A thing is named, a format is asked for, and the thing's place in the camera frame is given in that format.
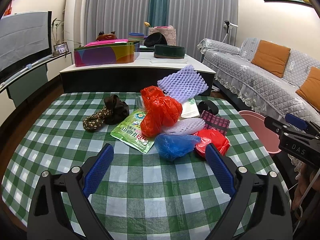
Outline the person's right hand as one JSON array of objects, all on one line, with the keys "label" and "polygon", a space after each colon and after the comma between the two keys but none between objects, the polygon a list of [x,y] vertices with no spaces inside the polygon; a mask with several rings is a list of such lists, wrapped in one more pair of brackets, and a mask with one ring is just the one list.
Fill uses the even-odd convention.
[{"label": "person's right hand", "polygon": [[300,170],[298,185],[295,190],[295,197],[291,205],[291,215],[295,220],[298,218],[298,212],[296,210],[299,208],[299,205],[302,204],[303,199],[306,198],[306,195],[308,194],[306,191],[311,184],[311,189],[319,193],[319,171],[316,171],[303,163]]}]

